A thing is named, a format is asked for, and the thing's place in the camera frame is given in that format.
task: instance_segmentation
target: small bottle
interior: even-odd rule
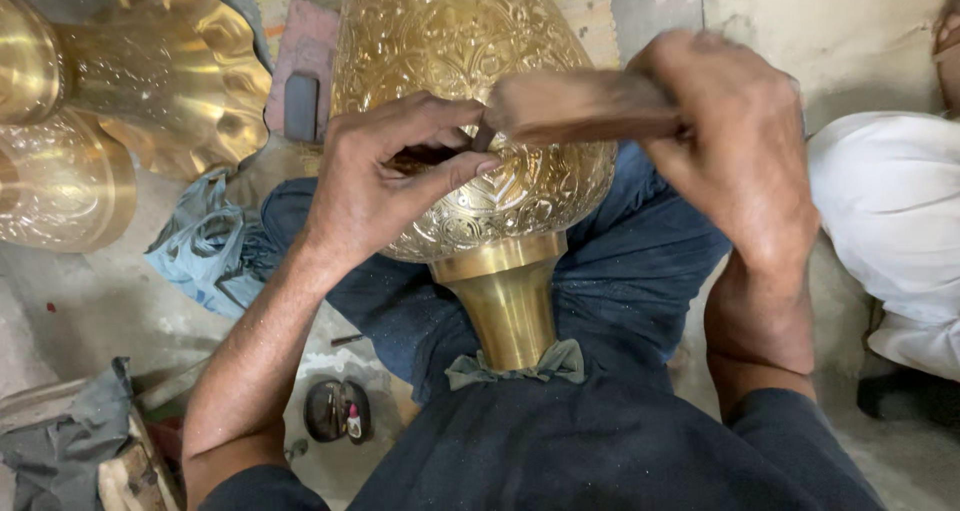
[[[350,405],[350,416],[346,418],[347,433],[351,438],[359,440],[363,436],[363,430],[360,428],[360,410],[356,403]]]

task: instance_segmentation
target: engraved floral pattern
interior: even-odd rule
[[[501,75],[591,62],[552,0],[344,0],[331,114],[426,89],[486,101]],[[504,167],[449,194],[382,253],[430,262],[504,237],[559,231],[606,196],[614,142],[491,150]]]

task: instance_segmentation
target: white cloth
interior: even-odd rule
[[[823,229],[887,312],[870,348],[960,381],[960,124],[852,115],[810,140],[809,165]]]

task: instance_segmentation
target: plastic bag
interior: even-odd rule
[[[227,201],[227,171],[214,170],[190,185],[144,257],[203,308],[236,319],[282,258],[258,210]]]

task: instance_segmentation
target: polished brass surface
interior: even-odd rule
[[[49,117],[64,97],[65,72],[53,26],[24,0],[0,0],[0,124]]]
[[[420,90],[486,101],[502,75],[591,67],[552,0],[343,0],[331,115]],[[556,340],[551,276],[564,232],[606,196],[617,145],[534,147],[498,135],[489,149],[502,168],[447,195],[382,253],[429,263],[464,303],[490,364],[520,369]]]
[[[469,313],[494,370],[537,364],[557,340],[552,277],[567,235],[510,237],[430,264],[434,280],[453,290]]]
[[[590,67],[552,0],[344,0],[331,114],[423,89],[486,101],[501,75]],[[443,198],[382,253],[430,262],[506,237],[567,229],[606,196],[617,146],[533,147],[498,136],[490,150],[503,168]]]
[[[0,126],[0,240],[90,252],[115,241],[136,207],[134,163],[94,117],[64,110]]]
[[[144,169],[184,180],[266,144],[271,77],[240,14],[218,0],[115,1],[96,23],[53,26],[64,106],[98,116]]]

